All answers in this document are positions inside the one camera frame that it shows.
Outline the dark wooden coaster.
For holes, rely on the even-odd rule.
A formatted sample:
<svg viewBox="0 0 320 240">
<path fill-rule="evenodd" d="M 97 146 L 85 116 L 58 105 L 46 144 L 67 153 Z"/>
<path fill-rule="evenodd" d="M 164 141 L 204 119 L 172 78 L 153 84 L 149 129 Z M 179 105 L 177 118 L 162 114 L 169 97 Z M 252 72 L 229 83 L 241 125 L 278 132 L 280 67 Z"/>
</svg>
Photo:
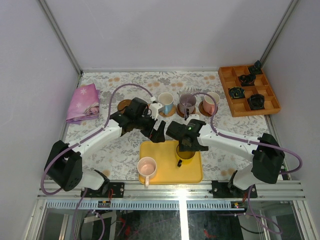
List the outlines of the dark wooden coaster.
<svg viewBox="0 0 320 240">
<path fill-rule="evenodd" d="M 117 105 L 117 110 L 120 113 L 124 113 L 126 107 L 128 107 L 131 104 L 132 100 L 131 99 L 124 99 L 122 100 L 118 105 Z"/>
</svg>

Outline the brown wooden coaster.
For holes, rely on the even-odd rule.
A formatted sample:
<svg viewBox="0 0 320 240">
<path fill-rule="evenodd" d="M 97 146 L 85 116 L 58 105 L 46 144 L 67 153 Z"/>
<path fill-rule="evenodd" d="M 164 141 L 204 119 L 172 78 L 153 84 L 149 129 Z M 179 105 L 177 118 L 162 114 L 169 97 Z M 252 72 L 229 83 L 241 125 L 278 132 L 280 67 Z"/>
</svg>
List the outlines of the brown wooden coaster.
<svg viewBox="0 0 320 240">
<path fill-rule="evenodd" d="M 180 117 L 182 117 L 182 118 L 185 117 L 184 113 L 181 112 L 180 109 L 179 109 L 179 104 L 176 105 L 176 112 Z"/>
<path fill-rule="evenodd" d="M 199 106 L 199 111 L 202 115 L 211 117 L 215 111 L 215 105 L 208 103 L 207 101 L 203 100 Z"/>
</svg>

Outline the yellow glass cup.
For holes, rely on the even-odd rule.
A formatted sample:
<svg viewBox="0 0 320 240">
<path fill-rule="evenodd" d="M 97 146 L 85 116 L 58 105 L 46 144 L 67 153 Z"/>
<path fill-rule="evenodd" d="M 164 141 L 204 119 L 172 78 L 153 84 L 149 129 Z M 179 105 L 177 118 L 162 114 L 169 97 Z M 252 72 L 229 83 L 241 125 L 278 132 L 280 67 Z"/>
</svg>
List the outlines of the yellow glass cup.
<svg viewBox="0 0 320 240">
<path fill-rule="evenodd" d="M 196 155 L 195 151 L 180 151 L 180 146 L 178 145 L 175 149 L 175 158 L 177 161 L 177 167 L 180 168 L 182 165 L 191 163 L 192 159 Z"/>
</svg>

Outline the woven rattan coaster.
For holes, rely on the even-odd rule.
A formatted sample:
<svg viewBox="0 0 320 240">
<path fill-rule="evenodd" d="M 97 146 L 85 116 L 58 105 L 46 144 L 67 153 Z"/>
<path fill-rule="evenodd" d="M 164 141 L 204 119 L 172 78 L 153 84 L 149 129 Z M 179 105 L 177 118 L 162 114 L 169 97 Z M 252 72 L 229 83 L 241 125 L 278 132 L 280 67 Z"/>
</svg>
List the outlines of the woven rattan coaster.
<svg viewBox="0 0 320 240">
<path fill-rule="evenodd" d="M 174 106 L 168 114 L 165 114 L 163 111 L 159 111 L 159 115 L 163 118 L 169 118 L 176 113 L 176 107 Z"/>
</svg>

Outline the purple mug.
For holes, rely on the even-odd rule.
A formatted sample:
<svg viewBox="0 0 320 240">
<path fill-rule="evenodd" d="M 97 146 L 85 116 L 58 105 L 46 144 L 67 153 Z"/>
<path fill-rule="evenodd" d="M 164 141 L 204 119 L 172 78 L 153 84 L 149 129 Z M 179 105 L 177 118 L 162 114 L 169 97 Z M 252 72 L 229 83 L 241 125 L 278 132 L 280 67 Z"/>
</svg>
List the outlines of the purple mug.
<svg viewBox="0 0 320 240">
<path fill-rule="evenodd" d="M 193 114 L 196 111 L 196 97 L 190 93 L 182 94 L 179 97 L 178 108 L 179 111 L 184 115 Z"/>
</svg>

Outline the blue handled white mug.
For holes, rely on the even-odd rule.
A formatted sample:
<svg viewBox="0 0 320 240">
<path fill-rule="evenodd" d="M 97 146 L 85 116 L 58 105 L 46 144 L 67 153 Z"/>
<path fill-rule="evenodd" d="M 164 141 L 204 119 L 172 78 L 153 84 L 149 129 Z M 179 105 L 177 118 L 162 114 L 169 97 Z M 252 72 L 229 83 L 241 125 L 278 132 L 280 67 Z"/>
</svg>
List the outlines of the blue handled white mug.
<svg viewBox="0 0 320 240">
<path fill-rule="evenodd" d="M 171 93 L 163 92 L 158 96 L 158 102 L 164 105 L 163 112 L 168 114 L 174 105 L 174 97 Z"/>
</svg>

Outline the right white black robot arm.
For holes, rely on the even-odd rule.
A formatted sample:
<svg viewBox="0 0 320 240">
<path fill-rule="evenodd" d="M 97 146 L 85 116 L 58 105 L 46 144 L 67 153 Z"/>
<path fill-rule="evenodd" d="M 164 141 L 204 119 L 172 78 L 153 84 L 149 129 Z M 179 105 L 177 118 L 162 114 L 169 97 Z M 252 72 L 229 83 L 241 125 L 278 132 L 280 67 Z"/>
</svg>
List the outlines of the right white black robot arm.
<svg viewBox="0 0 320 240">
<path fill-rule="evenodd" d="M 181 152 L 201 152 L 216 147 L 251 161 L 245 168 L 236 170 L 228 182 L 228 192 L 236 198 L 252 185 L 275 184 L 281 173 L 285 154 L 268 133 L 261 137 L 247 137 L 213 130 L 210 124 L 191 119 L 188 124 L 172 121 L 166 135 L 178 141 Z"/>
</svg>

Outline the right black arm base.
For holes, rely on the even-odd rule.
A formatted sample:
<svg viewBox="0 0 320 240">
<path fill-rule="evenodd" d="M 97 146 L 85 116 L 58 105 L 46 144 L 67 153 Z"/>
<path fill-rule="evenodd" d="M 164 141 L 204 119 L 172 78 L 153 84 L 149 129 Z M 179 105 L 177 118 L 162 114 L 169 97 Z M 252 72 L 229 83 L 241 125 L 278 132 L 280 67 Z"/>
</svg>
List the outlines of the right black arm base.
<svg viewBox="0 0 320 240">
<path fill-rule="evenodd" d="M 211 181 L 211 190 L 209 193 L 213 195 L 214 199 L 243 199 L 248 196 L 249 188 L 241 190 L 233 185 L 235 174 L 236 173 L 231 176 L 228 182 L 218 180 Z"/>
</svg>

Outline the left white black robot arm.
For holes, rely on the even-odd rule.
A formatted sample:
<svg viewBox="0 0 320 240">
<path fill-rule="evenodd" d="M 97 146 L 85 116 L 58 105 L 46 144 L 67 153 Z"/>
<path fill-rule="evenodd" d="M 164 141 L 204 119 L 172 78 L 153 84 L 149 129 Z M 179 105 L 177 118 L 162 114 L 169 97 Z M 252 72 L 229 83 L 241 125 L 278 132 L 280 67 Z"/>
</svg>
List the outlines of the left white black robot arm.
<svg viewBox="0 0 320 240">
<path fill-rule="evenodd" d="M 54 143 L 44 175 L 49 176 L 66 192 L 80 187 L 92 190 L 98 197 L 105 197 L 110 190 L 108 177 L 98 170 L 85 169 L 83 159 L 134 129 L 140 130 L 153 143 L 164 142 L 165 121 L 161 121 L 157 129 L 154 128 L 164 108 L 159 102 L 148 104 L 135 97 L 128 106 L 111 114 L 108 123 L 72 142 L 59 140 Z"/>
</svg>

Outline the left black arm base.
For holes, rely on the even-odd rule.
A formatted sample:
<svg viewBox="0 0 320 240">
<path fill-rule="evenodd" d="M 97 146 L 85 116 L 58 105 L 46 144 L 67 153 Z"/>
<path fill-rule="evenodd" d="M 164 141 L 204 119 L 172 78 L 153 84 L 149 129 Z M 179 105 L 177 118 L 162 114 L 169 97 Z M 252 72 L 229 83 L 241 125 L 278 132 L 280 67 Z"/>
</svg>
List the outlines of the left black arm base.
<svg viewBox="0 0 320 240">
<path fill-rule="evenodd" d="M 79 183 L 81 197 L 119 199 L 124 197 L 125 183 L 110 182 L 107 176 L 98 170 L 85 171 Z"/>
</svg>

